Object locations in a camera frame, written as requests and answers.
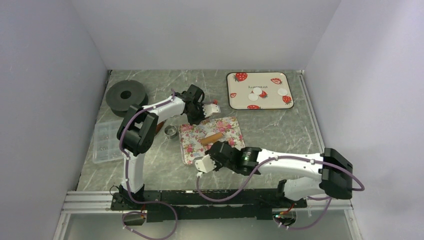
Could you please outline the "wooden rolling pin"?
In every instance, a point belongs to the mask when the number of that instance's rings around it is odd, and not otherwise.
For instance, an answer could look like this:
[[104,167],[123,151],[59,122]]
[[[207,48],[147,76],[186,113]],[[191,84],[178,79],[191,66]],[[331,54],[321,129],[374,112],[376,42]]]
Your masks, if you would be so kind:
[[213,144],[224,137],[224,134],[222,132],[216,133],[214,136],[208,137],[208,138],[202,138],[199,142],[202,145],[208,145]]

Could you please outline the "floral print tray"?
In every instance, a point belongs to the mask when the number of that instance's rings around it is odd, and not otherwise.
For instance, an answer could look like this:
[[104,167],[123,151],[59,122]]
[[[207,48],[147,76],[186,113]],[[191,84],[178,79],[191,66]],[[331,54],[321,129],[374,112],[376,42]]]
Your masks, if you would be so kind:
[[201,159],[217,141],[227,141],[231,147],[239,150],[245,147],[239,123],[233,116],[207,119],[199,125],[182,124],[178,132],[185,165],[192,165],[195,160]]

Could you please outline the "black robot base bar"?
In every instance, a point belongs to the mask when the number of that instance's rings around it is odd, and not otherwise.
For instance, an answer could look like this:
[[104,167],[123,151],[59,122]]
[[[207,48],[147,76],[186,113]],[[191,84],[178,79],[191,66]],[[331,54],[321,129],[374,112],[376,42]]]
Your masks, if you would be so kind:
[[140,211],[149,223],[178,220],[212,220],[255,218],[271,220],[273,215],[287,209],[307,207],[307,201],[283,197],[274,188],[244,189],[225,202],[204,199],[196,190],[146,190],[147,206],[134,203],[122,191],[112,195],[112,211]]

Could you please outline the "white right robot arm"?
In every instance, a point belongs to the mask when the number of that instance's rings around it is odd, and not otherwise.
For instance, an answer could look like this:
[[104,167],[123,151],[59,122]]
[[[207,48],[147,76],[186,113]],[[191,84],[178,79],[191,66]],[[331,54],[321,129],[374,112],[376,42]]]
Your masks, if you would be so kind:
[[283,180],[275,194],[282,208],[315,195],[340,200],[353,197],[353,165],[333,148],[322,153],[292,154],[259,147],[237,149],[226,141],[217,141],[194,165],[202,173],[227,168],[249,178],[271,173],[295,175],[296,179]]

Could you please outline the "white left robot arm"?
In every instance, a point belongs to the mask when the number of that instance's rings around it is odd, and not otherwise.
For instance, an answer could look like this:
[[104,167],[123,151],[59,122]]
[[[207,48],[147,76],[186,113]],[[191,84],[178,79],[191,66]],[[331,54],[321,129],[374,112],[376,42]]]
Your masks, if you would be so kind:
[[124,155],[123,179],[118,189],[120,194],[126,194],[123,202],[129,209],[137,210],[144,203],[144,157],[153,144],[157,125],[177,115],[186,115],[190,125],[199,125],[208,118],[204,99],[204,91],[192,84],[188,90],[173,91],[171,96],[155,104],[130,106],[116,134]]

